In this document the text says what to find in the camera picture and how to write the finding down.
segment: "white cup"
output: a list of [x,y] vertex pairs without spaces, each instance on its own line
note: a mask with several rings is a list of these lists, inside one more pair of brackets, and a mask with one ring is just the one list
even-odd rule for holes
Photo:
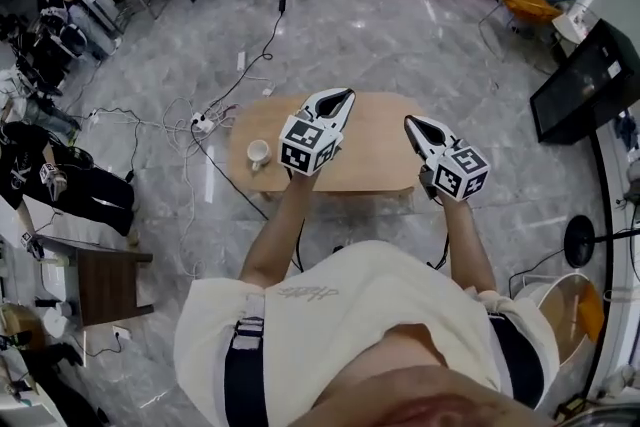
[[251,161],[251,170],[257,173],[262,166],[271,160],[271,148],[266,141],[258,139],[247,148],[247,157]]

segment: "white shoe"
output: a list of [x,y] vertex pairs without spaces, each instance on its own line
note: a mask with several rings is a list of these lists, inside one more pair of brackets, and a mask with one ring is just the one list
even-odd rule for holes
[[113,52],[111,52],[109,55],[113,55],[118,51],[118,47],[122,44],[122,38],[117,37],[116,39],[113,40]]

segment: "person's left arm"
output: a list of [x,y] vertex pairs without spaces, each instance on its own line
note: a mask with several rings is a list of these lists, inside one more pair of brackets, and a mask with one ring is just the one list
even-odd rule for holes
[[51,144],[48,142],[45,145],[44,150],[42,150],[42,156],[47,164],[51,164],[52,166],[56,165],[56,159],[53,156],[53,148],[51,148]]
[[285,278],[318,176],[293,173],[278,211],[249,249],[240,281],[268,288]]

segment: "power strip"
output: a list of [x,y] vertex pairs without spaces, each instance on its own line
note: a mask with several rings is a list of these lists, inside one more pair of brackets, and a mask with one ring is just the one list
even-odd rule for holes
[[206,116],[203,116],[199,112],[196,112],[191,118],[191,123],[193,124],[193,131],[200,132],[203,134],[209,134],[213,130],[213,121],[211,121]]

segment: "wooden table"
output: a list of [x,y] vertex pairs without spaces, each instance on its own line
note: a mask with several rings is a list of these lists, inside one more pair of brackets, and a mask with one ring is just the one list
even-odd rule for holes
[[66,301],[78,328],[153,313],[151,304],[138,306],[136,288],[138,265],[151,263],[153,255],[44,235],[37,235],[37,240],[69,259],[64,267]]
[[[277,163],[278,136],[287,116],[300,108],[307,96],[267,98],[243,111],[231,132],[229,167],[238,187],[280,192],[289,183],[285,168]],[[422,162],[404,131],[407,114],[422,115],[414,100],[396,93],[360,93],[344,130],[342,151],[318,178],[316,192],[383,194],[410,192]],[[271,162],[252,173],[247,147],[264,139],[273,152]]]

